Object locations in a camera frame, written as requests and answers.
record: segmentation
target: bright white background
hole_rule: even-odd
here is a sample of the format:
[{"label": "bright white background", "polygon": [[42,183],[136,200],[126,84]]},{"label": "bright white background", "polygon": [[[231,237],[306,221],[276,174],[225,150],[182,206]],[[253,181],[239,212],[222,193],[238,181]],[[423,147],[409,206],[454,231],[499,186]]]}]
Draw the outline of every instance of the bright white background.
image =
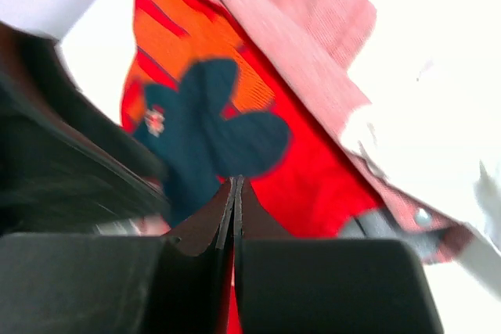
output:
[{"label": "bright white background", "polygon": [[[55,3],[45,7],[45,13],[39,6],[33,8],[38,14],[33,16],[39,18],[42,30],[62,36],[87,1],[64,0],[57,7]],[[371,98],[415,77],[430,56],[460,53],[459,41],[487,51],[499,40],[499,0],[371,1],[378,8],[377,27],[349,70],[350,77]],[[9,21],[3,2],[0,0],[0,20]],[[122,84],[135,48],[132,4],[133,0],[96,0],[60,44],[77,84],[116,122],[120,120]],[[67,19],[64,9],[72,9]],[[13,24],[37,29],[29,16],[14,18]],[[478,20],[484,26],[480,30]],[[457,262],[426,266],[425,271],[446,334],[500,332],[501,258],[492,250],[476,241]]]}]

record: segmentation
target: red fabric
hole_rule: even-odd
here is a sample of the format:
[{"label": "red fabric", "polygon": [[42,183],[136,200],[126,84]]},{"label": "red fabric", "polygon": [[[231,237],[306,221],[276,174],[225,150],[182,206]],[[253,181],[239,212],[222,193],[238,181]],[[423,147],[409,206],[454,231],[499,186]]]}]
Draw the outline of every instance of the red fabric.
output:
[{"label": "red fabric", "polygon": [[[287,83],[277,74],[272,64],[256,48],[228,12],[207,0],[182,1],[184,6],[188,5],[194,12],[193,14],[187,13],[186,19],[195,14],[203,14],[210,20],[214,19],[214,15],[222,15],[226,18],[227,24],[243,42],[237,46],[238,48],[235,47],[232,54],[237,54],[239,58],[247,62],[250,69],[254,71],[250,74],[257,74],[271,89],[270,108],[288,123],[293,135],[283,159],[274,169],[251,180],[261,205],[292,234],[308,237],[332,237],[350,217],[380,206],[380,197],[304,108]],[[165,56],[153,56],[152,52],[147,51],[149,46],[153,46],[151,51],[161,54],[161,48],[157,48],[162,42],[161,36],[145,37],[144,29],[141,28],[144,28],[146,24],[137,21],[140,13],[148,13],[152,20],[156,20],[162,27],[171,31],[169,38],[172,38],[172,35],[182,38],[175,31],[179,30],[178,27],[183,28],[185,25],[179,21],[180,24],[176,25],[171,19],[166,20],[162,16],[172,11],[169,8],[162,8],[165,7],[164,2],[165,0],[162,2],[136,0],[135,34],[138,54],[124,87],[121,112],[122,124],[127,131],[133,131],[138,115],[144,115],[144,109],[140,106],[141,84],[148,79],[154,79],[156,82],[170,85],[172,78],[177,79],[174,74],[171,74],[169,68],[162,64]],[[207,35],[221,32],[220,30],[219,25],[217,30],[207,30]],[[225,43],[225,38],[215,40],[216,44]],[[194,57],[199,57],[200,53],[196,52],[196,48],[200,48],[199,44],[193,45]],[[245,70],[249,70],[248,66],[242,64],[239,66],[242,74],[246,73]],[[241,332],[233,288],[229,332],[232,334]]]}]

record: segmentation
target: button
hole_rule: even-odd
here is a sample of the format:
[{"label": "button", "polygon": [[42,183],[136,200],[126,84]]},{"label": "button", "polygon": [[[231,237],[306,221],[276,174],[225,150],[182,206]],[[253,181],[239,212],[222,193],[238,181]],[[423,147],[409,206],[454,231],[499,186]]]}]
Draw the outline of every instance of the button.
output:
[{"label": "button", "polygon": [[414,214],[414,221],[420,227],[430,227],[431,222],[433,221],[433,217],[431,214],[423,209],[422,207],[417,209],[417,212]]}]

